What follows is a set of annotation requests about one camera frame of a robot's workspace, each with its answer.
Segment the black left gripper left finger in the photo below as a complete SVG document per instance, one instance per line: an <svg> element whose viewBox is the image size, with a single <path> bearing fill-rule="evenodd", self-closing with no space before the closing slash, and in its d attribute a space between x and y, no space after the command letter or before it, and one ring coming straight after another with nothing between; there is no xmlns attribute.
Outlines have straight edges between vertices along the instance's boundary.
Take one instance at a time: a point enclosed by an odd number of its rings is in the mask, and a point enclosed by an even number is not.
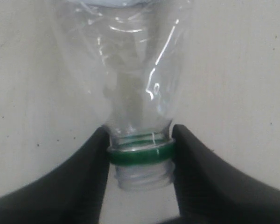
<svg viewBox="0 0 280 224"><path fill-rule="evenodd" d="M0 224L97 224L105 194L109 135L98 128L64 163L0 196Z"/></svg>

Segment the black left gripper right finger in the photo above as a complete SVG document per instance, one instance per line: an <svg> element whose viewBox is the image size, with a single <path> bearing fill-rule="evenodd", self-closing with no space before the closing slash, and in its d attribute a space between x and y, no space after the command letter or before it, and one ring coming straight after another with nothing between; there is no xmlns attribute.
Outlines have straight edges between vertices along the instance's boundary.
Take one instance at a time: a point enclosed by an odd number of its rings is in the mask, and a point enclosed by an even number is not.
<svg viewBox="0 0 280 224"><path fill-rule="evenodd" d="M280 190L236 169L175 125L179 224L280 224Z"/></svg>

